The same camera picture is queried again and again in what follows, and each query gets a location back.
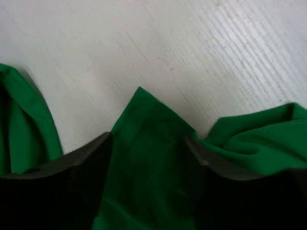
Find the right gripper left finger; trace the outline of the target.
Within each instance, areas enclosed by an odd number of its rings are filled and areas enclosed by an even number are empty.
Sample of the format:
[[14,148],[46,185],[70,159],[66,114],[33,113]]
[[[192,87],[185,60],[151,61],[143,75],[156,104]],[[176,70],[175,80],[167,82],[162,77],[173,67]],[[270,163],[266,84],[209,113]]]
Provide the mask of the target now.
[[106,132],[39,167],[1,176],[1,229],[91,229],[99,213],[112,148],[112,134]]

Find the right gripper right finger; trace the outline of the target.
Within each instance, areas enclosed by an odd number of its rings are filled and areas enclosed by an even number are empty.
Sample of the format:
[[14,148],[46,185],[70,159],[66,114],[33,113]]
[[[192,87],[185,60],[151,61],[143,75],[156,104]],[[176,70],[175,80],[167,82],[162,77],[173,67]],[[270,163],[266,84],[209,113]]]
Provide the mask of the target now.
[[184,141],[205,172],[195,210],[199,230],[304,230],[307,171],[288,168],[263,175],[218,156],[192,137]]

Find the green t shirt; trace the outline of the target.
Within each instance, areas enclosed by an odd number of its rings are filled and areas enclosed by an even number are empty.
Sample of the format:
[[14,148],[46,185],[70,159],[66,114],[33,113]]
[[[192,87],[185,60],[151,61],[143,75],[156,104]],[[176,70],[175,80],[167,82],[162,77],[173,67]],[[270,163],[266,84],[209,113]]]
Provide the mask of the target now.
[[[185,144],[198,144],[244,169],[272,175],[307,169],[307,111],[288,103],[220,118],[205,139],[138,88],[109,132],[113,148],[91,230],[197,230],[205,172]],[[65,154],[51,113],[13,67],[0,67],[0,176],[24,173]]]

